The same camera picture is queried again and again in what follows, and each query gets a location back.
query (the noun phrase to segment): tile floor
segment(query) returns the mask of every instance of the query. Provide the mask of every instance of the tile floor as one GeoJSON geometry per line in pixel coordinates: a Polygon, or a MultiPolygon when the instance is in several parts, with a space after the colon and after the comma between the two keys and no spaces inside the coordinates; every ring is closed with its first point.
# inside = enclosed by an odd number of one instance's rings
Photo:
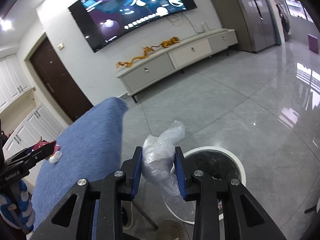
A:
{"type": "MultiPolygon", "coordinates": [[[[178,144],[183,152],[218,146],[234,153],[248,190],[288,240],[301,238],[315,216],[304,210],[320,197],[319,55],[296,41],[258,54],[221,52],[150,86],[138,99],[126,100],[123,160],[149,134],[159,136],[180,120],[186,126],[178,144]]],[[[143,178],[136,201],[157,224],[173,218],[158,189],[143,178]]],[[[134,215],[128,233],[154,239],[148,222],[134,215]]],[[[193,226],[185,227],[192,239],[193,226]]]]}

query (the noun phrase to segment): ceiling light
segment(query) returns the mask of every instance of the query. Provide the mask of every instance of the ceiling light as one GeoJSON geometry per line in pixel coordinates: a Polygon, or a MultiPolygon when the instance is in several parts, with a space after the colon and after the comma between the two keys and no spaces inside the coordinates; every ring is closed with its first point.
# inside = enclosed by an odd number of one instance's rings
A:
{"type": "Polygon", "coordinates": [[[0,25],[2,26],[2,29],[4,31],[9,30],[12,28],[11,22],[10,21],[4,21],[4,20],[0,20],[0,25]]]}

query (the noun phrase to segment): tv stand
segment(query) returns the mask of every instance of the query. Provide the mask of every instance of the tv stand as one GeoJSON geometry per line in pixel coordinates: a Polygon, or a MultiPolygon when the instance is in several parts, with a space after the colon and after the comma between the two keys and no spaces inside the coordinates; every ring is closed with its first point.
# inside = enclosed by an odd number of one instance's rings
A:
{"type": "Polygon", "coordinates": [[[235,30],[217,29],[197,34],[121,70],[116,76],[137,102],[135,95],[146,87],[183,68],[237,44],[235,30]]]}

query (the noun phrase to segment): ceiling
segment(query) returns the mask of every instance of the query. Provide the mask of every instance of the ceiling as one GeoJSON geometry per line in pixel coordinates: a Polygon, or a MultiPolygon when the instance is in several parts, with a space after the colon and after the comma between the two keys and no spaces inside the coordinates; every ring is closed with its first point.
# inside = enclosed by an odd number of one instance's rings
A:
{"type": "Polygon", "coordinates": [[[44,0],[17,0],[15,2],[4,18],[4,20],[11,21],[12,28],[6,31],[0,28],[0,47],[21,40],[26,31],[38,19],[36,8],[43,1],[44,0]]]}

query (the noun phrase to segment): wall-mounted tv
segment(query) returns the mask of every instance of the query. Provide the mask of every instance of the wall-mounted tv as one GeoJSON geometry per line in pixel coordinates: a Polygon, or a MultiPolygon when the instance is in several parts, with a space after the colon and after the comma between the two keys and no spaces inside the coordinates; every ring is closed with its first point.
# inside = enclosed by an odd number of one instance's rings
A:
{"type": "Polygon", "coordinates": [[[78,0],[69,10],[97,52],[148,22],[194,8],[193,0],[78,0]]]}

